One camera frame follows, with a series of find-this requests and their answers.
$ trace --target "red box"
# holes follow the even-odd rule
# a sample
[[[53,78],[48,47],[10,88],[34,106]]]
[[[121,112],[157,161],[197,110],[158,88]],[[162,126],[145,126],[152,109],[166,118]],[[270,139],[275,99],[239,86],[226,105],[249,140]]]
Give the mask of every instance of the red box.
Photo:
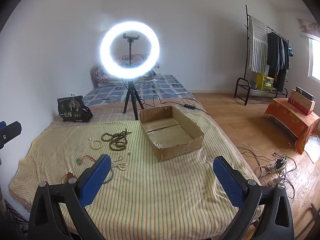
[[[289,98],[288,102],[292,105],[294,105],[296,108],[298,108],[300,111],[302,111],[305,115],[309,115],[312,113],[312,111],[308,111],[306,108],[304,108],[302,105],[300,105],[297,101],[294,101],[293,99]]]

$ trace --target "tripod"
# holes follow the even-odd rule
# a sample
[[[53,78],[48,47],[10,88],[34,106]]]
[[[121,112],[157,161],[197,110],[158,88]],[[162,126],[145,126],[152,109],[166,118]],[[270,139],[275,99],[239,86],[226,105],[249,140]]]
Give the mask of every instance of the tripod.
[[[124,33],[123,34],[123,38],[124,39],[128,39],[128,42],[129,42],[129,66],[131,67],[131,46],[132,46],[132,43],[135,40],[138,40],[140,38],[140,35],[138,35],[138,37],[131,37],[131,36],[126,36],[126,33]],[[133,84],[132,80],[128,81],[128,91],[127,91],[127,96],[125,98],[124,110],[123,110],[124,114],[127,111],[129,97],[131,97],[135,120],[139,120],[136,99],[138,100],[139,105],[141,106],[141,108],[142,109],[144,109],[144,108],[143,108],[143,104],[141,102],[141,99],[139,97],[139,94],[138,94],[136,88],[134,87],[134,84]]]

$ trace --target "tripod leg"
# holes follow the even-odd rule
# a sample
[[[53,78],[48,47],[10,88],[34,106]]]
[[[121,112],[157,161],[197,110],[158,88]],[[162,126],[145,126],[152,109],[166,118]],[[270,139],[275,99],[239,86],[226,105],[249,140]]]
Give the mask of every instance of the tripod leg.
[[[127,111],[127,105],[128,105],[128,102],[129,102],[129,96],[130,96],[130,90],[128,89],[127,96],[125,98],[124,109],[123,109],[123,113],[124,114]]]
[[[131,101],[132,101],[132,107],[133,107],[133,112],[134,112],[134,117],[136,120],[139,120],[138,118],[138,109],[137,109],[137,104],[136,104],[136,99],[134,97],[134,91],[130,90],[131,94]]]
[[[137,98],[137,100],[138,100],[138,102],[139,102],[139,105],[140,105],[141,109],[144,109],[144,108],[143,108],[143,104],[142,104],[142,102],[141,102],[141,99],[140,99],[139,94],[138,94],[138,92],[137,92],[136,89],[134,90],[134,94],[136,95],[136,98]]]

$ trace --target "metal screw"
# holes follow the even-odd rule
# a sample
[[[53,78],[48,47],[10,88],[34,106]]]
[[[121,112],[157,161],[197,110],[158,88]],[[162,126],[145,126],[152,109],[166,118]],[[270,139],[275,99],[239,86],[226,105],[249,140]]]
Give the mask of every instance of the metal screw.
[[[68,180],[68,182],[69,182],[70,184],[74,184],[74,183],[77,182],[77,179],[76,179],[76,178],[70,178],[70,179]]]
[[[249,179],[249,180],[248,180],[248,184],[249,184],[250,186],[255,186],[257,183],[256,183],[253,179]]]
[[[278,184],[278,188],[284,189],[284,185],[283,185],[282,183],[279,183],[279,184]]]
[[[41,181],[41,182],[39,183],[39,186],[40,186],[40,187],[44,187],[45,185],[47,185],[47,183],[46,183],[45,181]]]

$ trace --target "window curtain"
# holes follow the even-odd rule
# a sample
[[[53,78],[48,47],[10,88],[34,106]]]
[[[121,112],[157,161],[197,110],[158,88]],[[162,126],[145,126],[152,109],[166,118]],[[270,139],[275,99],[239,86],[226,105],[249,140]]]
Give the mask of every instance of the window curtain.
[[[320,41],[320,28],[318,23],[298,19],[301,36],[309,39]]]

